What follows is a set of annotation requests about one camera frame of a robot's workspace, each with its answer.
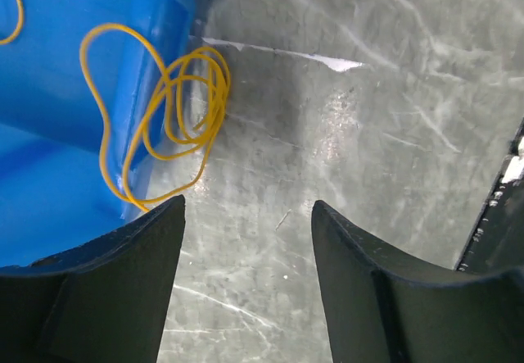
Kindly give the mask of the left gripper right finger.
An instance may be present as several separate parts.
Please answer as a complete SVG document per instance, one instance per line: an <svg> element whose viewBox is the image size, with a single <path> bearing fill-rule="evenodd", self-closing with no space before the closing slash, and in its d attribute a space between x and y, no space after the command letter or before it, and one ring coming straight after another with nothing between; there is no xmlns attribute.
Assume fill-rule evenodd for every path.
<svg viewBox="0 0 524 363"><path fill-rule="evenodd" d="M335 362L520 362L523 269L433 265L317 201L311 216Z"/></svg>

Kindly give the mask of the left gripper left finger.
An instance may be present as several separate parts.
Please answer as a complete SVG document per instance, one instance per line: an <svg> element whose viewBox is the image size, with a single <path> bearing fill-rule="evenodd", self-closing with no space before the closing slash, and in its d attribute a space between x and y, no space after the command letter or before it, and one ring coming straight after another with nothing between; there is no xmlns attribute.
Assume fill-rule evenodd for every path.
<svg viewBox="0 0 524 363"><path fill-rule="evenodd" d="M184 229L177 196L83 245L4 266L2 361L156 361Z"/></svg>

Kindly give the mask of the blue three-compartment bin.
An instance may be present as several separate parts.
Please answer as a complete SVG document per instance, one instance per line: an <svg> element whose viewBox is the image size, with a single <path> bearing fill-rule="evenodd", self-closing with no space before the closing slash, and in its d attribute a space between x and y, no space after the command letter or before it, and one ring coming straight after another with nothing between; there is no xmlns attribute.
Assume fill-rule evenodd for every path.
<svg viewBox="0 0 524 363"><path fill-rule="evenodd" d="M130 222L99 168L102 117L79 63L104 23L142 34L166 62L181 56L196 0L1 0L1 264L27 266Z"/></svg>

